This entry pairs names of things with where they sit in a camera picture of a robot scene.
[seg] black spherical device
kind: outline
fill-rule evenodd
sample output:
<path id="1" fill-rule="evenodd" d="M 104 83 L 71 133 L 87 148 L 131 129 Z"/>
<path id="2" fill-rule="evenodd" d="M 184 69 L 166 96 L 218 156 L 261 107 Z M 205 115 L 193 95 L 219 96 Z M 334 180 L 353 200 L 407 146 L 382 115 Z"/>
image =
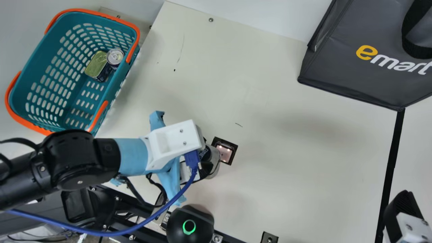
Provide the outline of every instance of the black spherical device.
<path id="1" fill-rule="evenodd" d="M 175 209 L 166 227 L 169 243 L 209 243 L 213 232 L 213 216 L 191 205 Z"/>

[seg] cable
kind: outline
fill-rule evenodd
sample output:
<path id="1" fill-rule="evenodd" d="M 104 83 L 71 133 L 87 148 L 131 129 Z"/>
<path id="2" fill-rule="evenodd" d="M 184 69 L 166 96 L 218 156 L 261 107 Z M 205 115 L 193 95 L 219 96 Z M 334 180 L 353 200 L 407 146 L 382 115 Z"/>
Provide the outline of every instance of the cable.
<path id="1" fill-rule="evenodd" d="M 37 241 L 37 242 L 60 242 L 60 241 L 66 241 L 67 240 L 67 238 L 66 239 L 62 239 L 62 240 L 43 240 L 43 239 L 38 239 L 38 240 L 19 240 L 19 239 L 15 239 L 15 238 L 12 238 L 12 237 L 10 237 L 10 236 L 7 236 L 9 239 L 11 239 L 11 240 L 13 240 L 13 241 Z"/>
<path id="2" fill-rule="evenodd" d="M 194 181 L 194 178 L 195 178 L 197 171 L 198 171 L 198 167 L 197 167 L 198 162 L 199 162 L 199 160 L 196 160 L 196 159 L 194 159 L 194 161 L 191 161 L 191 163 L 194 164 L 193 168 L 192 168 L 191 178 L 189 179 L 187 184 L 167 204 L 165 204 L 162 208 L 160 208 L 152 216 L 146 218 L 143 222 L 141 222 L 141 223 L 139 223 L 133 227 L 130 227 L 128 229 L 125 229 L 125 230 L 119 230 L 119 231 L 114 231 L 114 232 L 101 232 L 101 231 L 97 231 L 97 230 L 84 229 L 84 228 L 73 226 L 70 224 L 65 224 L 65 223 L 57 221 L 57 220 L 53 220 L 53 219 L 50 219 L 47 217 L 31 214 L 31 213 L 24 212 L 24 211 L 17 210 L 17 209 L 13 209 L 13 210 L 6 211 L 6 212 L 9 214 L 16 215 L 16 216 L 21 216 L 21 217 L 26 217 L 29 219 L 37 220 L 37 221 L 40 221 L 40 222 L 43 222 L 46 224 L 52 224 L 52 225 L 62 227 L 62 228 L 68 229 L 68 230 L 76 231 L 79 233 L 86 233 L 89 235 L 94 235 L 94 236 L 99 236 L 99 237 L 100 236 L 113 237 L 113 236 L 120 236 L 120 235 L 124 235 L 124 234 L 130 234 L 130 233 L 142 228 L 144 225 L 150 223 L 157 216 L 159 216 L 160 214 L 162 214 L 163 212 L 168 210 L 169 207 L 171 207 L 171 205 L 173 205 L 183 195 L 183 193 L 189 188 L 189 186 L 191 186 L 192 182 Z"/>

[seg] metal bracket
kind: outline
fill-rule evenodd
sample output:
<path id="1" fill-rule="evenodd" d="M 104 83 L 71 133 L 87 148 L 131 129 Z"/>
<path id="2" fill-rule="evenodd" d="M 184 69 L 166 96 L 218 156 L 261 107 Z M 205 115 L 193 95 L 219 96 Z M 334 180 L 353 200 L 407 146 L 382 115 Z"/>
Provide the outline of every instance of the metal bracket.
<path id="1" fill-rule="evenodd" d="M 261 243 L 277 243 L 278 239 L 279 237 L 264 231 L 261 238 Z"/>

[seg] emart logo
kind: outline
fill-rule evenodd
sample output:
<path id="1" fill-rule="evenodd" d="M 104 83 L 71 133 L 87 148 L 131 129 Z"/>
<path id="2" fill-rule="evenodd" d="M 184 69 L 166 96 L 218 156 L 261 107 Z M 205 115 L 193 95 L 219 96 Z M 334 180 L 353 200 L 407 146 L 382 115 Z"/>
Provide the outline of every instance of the emart logo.
<path id="1" fill-rule="evenodd" d="M 378 50 L 370 45 L 362 45 L 356 52 L 357 57 L 360 59 L 369 61 L 371 60 L 371 63 L 376 64 L 378 63 L 378 66 L 384 67 L 387 65 L 388 69 L 393 69 L 396 71 L 408 71 L 410 73 L 414 71 L 418 71 L 419 74 L 425 75 L 426 70 L 428 68 L 432 67 L 432 62 L 429 63 L 419 63 L 415 64 L 413 62 L 404 61 L 400 62 L 398 59 L 390 58 L 386 55 L 378 55 Z"/>

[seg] black bag handle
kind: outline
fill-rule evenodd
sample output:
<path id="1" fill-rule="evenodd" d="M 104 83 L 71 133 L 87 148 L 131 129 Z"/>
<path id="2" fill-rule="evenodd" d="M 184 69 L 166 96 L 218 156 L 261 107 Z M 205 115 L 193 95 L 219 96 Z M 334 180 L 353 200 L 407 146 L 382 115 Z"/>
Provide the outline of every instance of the black bag handle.
<path id="1" fill-rule="evenodd" d="M 431 59 L 432 48 L 419 46 L 407 39 L 408 33 L 420 22 L 432 7 L 432 0 L 414 0 L 402 23 L 402 47 L 411 57 Z"/>

